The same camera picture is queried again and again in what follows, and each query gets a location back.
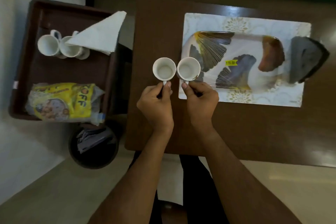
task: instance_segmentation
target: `white cup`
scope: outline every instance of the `white cup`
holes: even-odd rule
[[[68,58],[86,59],[90,55],[90,50],[88,48],[67,44],[66,42],[77,35],[79,32],[74,31],[72,36],[65,36],[59,42],[59,49],[62,54]]]
[[[200,63],[192,57],[181,59],[177,65],[177,76],[186,83],[195,80],[200,72]]]
[[[37,48],[44,56],[65,59],[66,56],[62,55],[60,52],[61,39],[61,33],[53,29],[50,31],[50,35],[42,35],[40,37],[37,41]]]
[[[163,81],[163,85],[171,80],[176,73],[175,62],[170,58],[159,58],[153,64],[153,74],[156,78]]]

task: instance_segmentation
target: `brown table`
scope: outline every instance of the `brown table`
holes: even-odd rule
[[[301,108],[220,102],[212,121],[239,159],[336,167],[336,10],[286,12],[212,5],[178,0],[140,0],[137,4],[132,81],[125,147],[142,150],[151,127],[136,107],[142,90],[157,84],[157,58],[180,60],[185,13],[217,14],[312,23],[311,37],[331,56],[305,83]],[[203,155],[191,127],[186,100],[178,97],[174,77],[171,96],[174,131],[166,153]]]

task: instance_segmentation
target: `black pants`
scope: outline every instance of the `black pants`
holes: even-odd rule
[[[135,152],[132,163],[140,155]],[[229,223],[219,199],[215,184],[206,167],[197,156],[180,155],[183,167],[183,206],[188,224]],[[158,192],[155,193],[149,224],[162,224]]]

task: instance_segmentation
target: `brown plastic tray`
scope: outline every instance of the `brown plastic tray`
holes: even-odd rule
[[[73,5],[58,1],[32,0],[27,16],[26,31],[21,57],[13,84],[9,114],[16,119],[39,120],[25,111],[27,96],[35,83],[95,83],[105,91],[101,97],[101,112],[107,114],[113,101],[118,75],[118,51],[110,56],[90,50],[85,60],[76,58],[59,59],[46,57],[37,49],[40,36],[52,29],[62,37],[73,31],[83,31],[87,27],[107,18],[110,12],[87,6]]]

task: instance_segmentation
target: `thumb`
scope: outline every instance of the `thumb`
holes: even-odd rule
[[[167,82],[162,88],[162,100],[170,101],[171,82]]]
[[[184,91],[184,93],[187,95],[187,98],[191,97],[191,96],[195,96],[195,93],[193,91],[193,89],[186,84],[185,82],[182,83],[182,89]]]

